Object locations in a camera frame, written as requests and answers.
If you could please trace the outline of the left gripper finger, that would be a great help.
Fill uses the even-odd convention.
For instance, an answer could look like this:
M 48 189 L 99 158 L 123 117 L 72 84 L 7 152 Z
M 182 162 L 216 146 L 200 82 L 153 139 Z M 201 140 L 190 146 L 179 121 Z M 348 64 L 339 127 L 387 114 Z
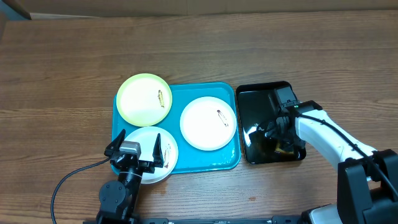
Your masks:
M 119 148 L 121 147 L 121 144 L 124 141 L 126 135 L 126 130 L 123 129 L 118 136 L 108 144 L 108 146 L 104 150 L 104 155 L 106 157 L 111 157 L 115 152 L 119 151 Z
M 164 166 L 164 157 L 161 149 L 161 135 L 160 133 L 157 134 L 154 150 L 153 150 L 153 163 L 154 167 L 163 168 Z

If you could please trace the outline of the green yellow sponge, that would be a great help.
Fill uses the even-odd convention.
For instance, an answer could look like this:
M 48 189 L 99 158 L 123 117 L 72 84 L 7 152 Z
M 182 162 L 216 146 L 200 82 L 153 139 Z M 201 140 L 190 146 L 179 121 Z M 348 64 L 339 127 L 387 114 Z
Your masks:
M 275 152 L 281 154 L 294 154 L 294 145 L 289 142 L 278 141 L 275 147 Z

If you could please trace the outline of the white plate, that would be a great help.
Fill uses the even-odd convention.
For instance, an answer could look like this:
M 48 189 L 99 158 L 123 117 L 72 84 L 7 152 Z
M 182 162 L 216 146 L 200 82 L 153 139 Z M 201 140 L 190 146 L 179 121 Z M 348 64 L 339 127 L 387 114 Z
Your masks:
M 204 96 L 191 101 L 182 111 L 180 130 L 191 146 L 202 151 L 225 147 L 237 129 L 236 115 L 225 101 Z
M 153 174 L 143 173 L 141 184 L 154 184 L 162 181 L 171 174 L 178 160 L 177 142 L 168 131 L 155 126 L 139 128 L 126 138 L 127 141 L 138 142 L 140 144 L 140 160 L 153 162 L 153 151 L 158 134 L 160 134 L 160 146 L 164 158 L 164 167 L 156 167 Z

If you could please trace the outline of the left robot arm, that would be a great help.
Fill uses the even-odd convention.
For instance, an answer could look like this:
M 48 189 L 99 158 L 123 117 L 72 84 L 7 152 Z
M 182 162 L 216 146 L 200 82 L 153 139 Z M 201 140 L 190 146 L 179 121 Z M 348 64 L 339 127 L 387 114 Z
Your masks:
M 140 160 L 140 144 L 126 141 L 125 135 L 123 129 L 104 151 L 119 174 L 117 180 L 105 183 L 99 190 L 100 208 L 96 223 L 139 223 L 134 209 L 143 174 L 153 174 L 156 168 L 164 166 L 159 134 L 155 139 L 152 161 Z

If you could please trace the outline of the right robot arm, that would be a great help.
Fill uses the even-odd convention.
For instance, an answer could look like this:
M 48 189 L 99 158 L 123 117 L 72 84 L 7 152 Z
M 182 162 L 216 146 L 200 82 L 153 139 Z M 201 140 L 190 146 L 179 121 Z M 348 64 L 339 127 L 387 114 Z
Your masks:
M 397 153 L 378 151 L 339 127 L 314 101 L 299 101 L 291 87 L 271 92 L 276 117 L 270 139 L 312 145 L 337 171 L 337 201 L 302 213 L 302 223 L 397 223 Z

